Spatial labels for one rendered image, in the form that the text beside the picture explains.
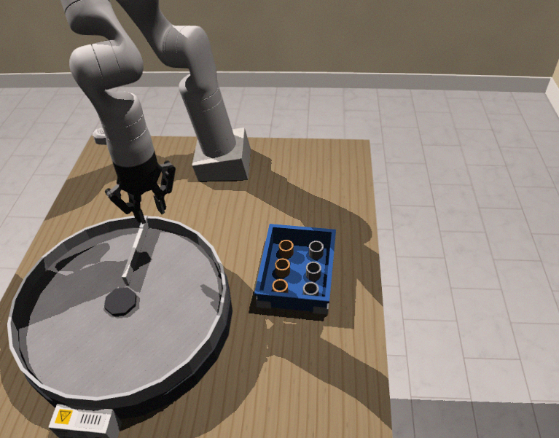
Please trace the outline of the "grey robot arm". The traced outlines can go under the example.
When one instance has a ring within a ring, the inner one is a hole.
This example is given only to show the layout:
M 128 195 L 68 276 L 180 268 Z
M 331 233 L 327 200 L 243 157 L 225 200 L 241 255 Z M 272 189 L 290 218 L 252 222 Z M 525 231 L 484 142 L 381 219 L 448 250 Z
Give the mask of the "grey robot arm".
M 144 64 L 140 52 L 117 19 L 110 0 L 60 0 L 68 24 L 81 35 L 108 40 L 76 48 L 71 74 L 94 106 L 102 128 L 93 132 L 96 144 L 107 145 L 114 164 L 133 167 L 154 154 L 141 102 L 129 92 L 106 90 L 134 83 Z M 190 121 L 203 154 L 221 157 L 236 145 L 216 75 L 206 32 L 199 26 L 174 26 L 163 15 L 159 0 L 116 0 L 138 26 L 156 56 L 166 66 L 189 69 L 179 83 Z

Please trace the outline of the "bronze bushing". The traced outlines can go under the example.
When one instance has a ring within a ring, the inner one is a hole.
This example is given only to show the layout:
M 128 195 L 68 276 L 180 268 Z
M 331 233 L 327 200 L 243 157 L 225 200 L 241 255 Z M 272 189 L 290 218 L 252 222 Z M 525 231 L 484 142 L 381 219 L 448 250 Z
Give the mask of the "bronze bushing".
M 286 267 L 285 269 L 279 269 L 280 267 Z M 290 274 L 290 262 L 287 259 L 278 259 L 275 262 L 275 274 L 278 277 L 285 278 Z
M 283 258 L 290 258 L 293 256 L 294 253 L 294 246 L 290 240 L 283 240 L 279 243 L 279 254 Z M 284 250 L 288 249 L 288 250 Z
M 276 290 L 277 288 L 280 288 L 280 287 L 284 288 L 284 290 L 281 290 L 281 291 Z M 275 280 L 273 282 L 272 288 L 273 288 L 273 292 L 288 293 L 288 283 L 283 279 Z

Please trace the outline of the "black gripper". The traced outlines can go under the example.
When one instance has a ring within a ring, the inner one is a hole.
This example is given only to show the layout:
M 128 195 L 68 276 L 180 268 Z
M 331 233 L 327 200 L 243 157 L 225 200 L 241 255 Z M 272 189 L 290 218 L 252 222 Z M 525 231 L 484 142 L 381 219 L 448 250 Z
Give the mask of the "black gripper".
M 154 150 L 154 154 L 145 163 L 133 167 L 122 167 L 114 164 L 117 174 L 117 185 L 112 189 L 106 189 L 105 193 L 118 208 L 125 214 L 133 211 L 133 215 L 137 222 L 145 224 L 145 218 L 141 210 L 141 195 L 147 191 L 153 191 L 155 195 L 155 204 L 157 210 L 165 213 L 166 204 L 164 197 L 172 192 L 173 180 L 176 168 L 166 160 L 164 164 L 158 164 Z M 160 187 L 157 184 L 160 173 L 162 180 Z M 125 203 L 121 199 L 120 191 L 126 191 L 129 197 L 129 203 Z

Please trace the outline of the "grey metal bushing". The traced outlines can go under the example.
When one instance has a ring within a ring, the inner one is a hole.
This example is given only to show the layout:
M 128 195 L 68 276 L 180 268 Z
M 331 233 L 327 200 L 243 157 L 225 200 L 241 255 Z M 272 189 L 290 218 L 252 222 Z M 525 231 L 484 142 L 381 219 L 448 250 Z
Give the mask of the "grey metal bushing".
M 312 290 L 315 293 L 309 294 L 307 293 L 307 291 Z M 318 296 L 318 285 L 314 282 L 307 282 L 304 286 L 303 286 L 303 294 L 304 295 L 311 295 L 311 296 Z
M 317 272 L 312 273 L 311 270 L 316 270 Z M 309 262 L 306 265 L 306 277 L 311 281 L 317 281 L 321 277 L 321 265 L 318 262 Z
M 318 249 L 319 251 L 314 251 Z M 312 259 L 320 259 L 324 255 L 324 245 L 320 241 L 313 241 L 309 244 L 309 256 Z

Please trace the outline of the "blue crate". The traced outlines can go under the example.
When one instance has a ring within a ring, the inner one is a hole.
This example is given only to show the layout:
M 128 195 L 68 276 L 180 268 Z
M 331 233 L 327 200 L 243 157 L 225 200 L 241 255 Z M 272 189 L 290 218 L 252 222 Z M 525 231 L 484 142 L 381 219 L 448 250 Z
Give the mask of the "blue crate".
M 269 224 L 254 291 L 254 296 L 257 296 L 257 308 L 303 310 L 328 315 L 335 235 L 334 229 Z M 283 240 L 290 240 L 294 246 L 293 256 L 286 258 L 290 262 L 290 274 L 285 278 L 275 274 L 275 262 L 283 259 L 278 246 Z M 312 259 L 309 256 L 309 244 L 316 240 L 324 245 L 324 255 L 320 259 Z M 309 262 L 318 262 L 321 265 L 321 277 L 317 281 L 311 281 L 306 277 L 306 265 Z M 273 292 L 273 282 L 278 279 L 288 283 L 288 293 Z M 318 285 L 318 296 L 303 294 L 303 286 L 307 282 Z

